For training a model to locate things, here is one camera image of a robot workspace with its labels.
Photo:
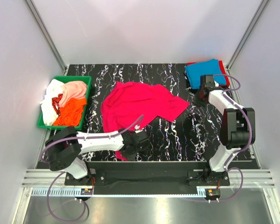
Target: white cloth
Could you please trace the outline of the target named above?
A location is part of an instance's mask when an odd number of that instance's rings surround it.
[[[44,100],[40,102],[43,123],[47,126],[53,125],[58,118],[58,115],[52,105],[52,98],[58,97],[59,94],[63,93],[63,90],[60,87],[62,85],[64,85],[63,82],[53,79],[46,89]]]

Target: black mount bracket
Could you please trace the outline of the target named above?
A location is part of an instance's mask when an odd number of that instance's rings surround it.
[[[220,186],[230,186],[228,173],[212,171],[209,162],[203,171],[188,172],[187,183],[189,186],[217,186],[218,181],[220,181]]]
[[[200,76],[200,88],[195,94],[193,102],[198,106],[205,107],[209,103],[210,92],[222,89],[222,87],[216,87],[213,75]]]
[[[252,130],[249,130],[246,119],[238,109],[224,109],[223,119],[220,129],[220,141],[227,149],[243,148],[247,145],[250,132],[252,132],[252,142],[255,142],[255,111],[252,108],[243,108],[247,115]]]
[[[121,136],[124,143],[120,150],[121,155],[130,161],[135,161],[137,153],[147,150],[150,146],[149,136],[145,131],[126,131]]]
[[[95,174],[90,174],[88,172],[88,175],[81,178],[81,179],[75,179],[71,174],[66,173],[65,182],[64,185],[69,186],[91,186],[92,181],[91,178],[95,178],[95,186],[103,186],[105,184],[106,180],[106,172],[102,169],[96,169]]]
[[[45,145],[47,146],[57,140],[76,136],[77,132],[74,127],[66,127],[62,131],[51,136],[46,141]],[[46,152],[50,170],[58,171],[69,167],[81,152],[81,147],[82,145],[78,143],[78,140],[64,141],[50,147]]]

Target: pink shirt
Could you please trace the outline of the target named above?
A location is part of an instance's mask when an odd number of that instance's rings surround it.
[[[155,117],[173,122],[187,107],[189,102],[174,97],[162,85],[117,82],[114,90],[104,100],[101,107],[104,132],[113,132],[130,126],[144,114],[140,129]],[[115,152],[118,159],[127,160],[120,151]]]

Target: folded clothes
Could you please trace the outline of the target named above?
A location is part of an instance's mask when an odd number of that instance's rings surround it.
[[[66,103],[71,99],[85,98],[87,85],[82,81],[72,81],[61,86],[63,90],[62,99],[59,102],[60,107],[65,107]]]
[[[187,65],[190,65],[190,64],[196,64],[196,62],[187,63]],[[226,75],[226,71],[225,71],[223,62],[221,60],[219,60],[219,67],[220,67],[222,74]],[[224,78],[226,80],[226,85],[221,85],[221,86],[230,86],[229,78],[227,76],[224,76]]]
[[[200,87],[200,76],[203,75],[215,75],[222,74],[219,61],[212,59],[206,62],[194,63],[187,65],[186,68],[187,77],[189,79],[192,89],[199,89]],[[219,85],[227,85],[224,76],[215,76],[214,80],[219,83]]]
[[[62,85],[64,85],[63,82],[53,79],[46,89],[44,100],[40,102],[43,123],[47,126],[52,125],[58,118],[58,114],[52,106],[52,98],[57,98],[60,94],[63,93],[63,90],[61,88]]]
[[[86,98],[71,98],[65,107],[60,108],[60,116],[54,122],[54,126],[78,126],[86,104]]]
[[[142,114],[144,118],[140,128],[157,116],[173,122],[188,106],[189,102],[173,96],[162,85],[117,82],[102,103],[104,132],[127,128]],[[118,159],[127,160],[119,151],[115,154]]]

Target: green plastic basket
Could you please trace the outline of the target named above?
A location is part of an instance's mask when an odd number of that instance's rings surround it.
[[[63,83],[68,83],[71,81],[83,81],[87,84],[87,91],[86,91],[86,101],[88,101],[88,97],[89,97],[89,92],[91,89],[91,77],[90,76],[55,76],[54,79],[61,81]],[[83,114],[80,120],[80,124],[78,126],[75,126],[76,130],[81,130],[82,126],[83,126],[83,122],[84,122],[84,116],[85,116],[85,112],[86,112],[86,105],[84,106],[83,109]],[[37,121],[37,126],[39,128],[46,128],[48,130],[61,130],[66,128],[67,126],[47,126],[43,123],[43,119],[42,119],[42,112],[41,115],[38,118]]]

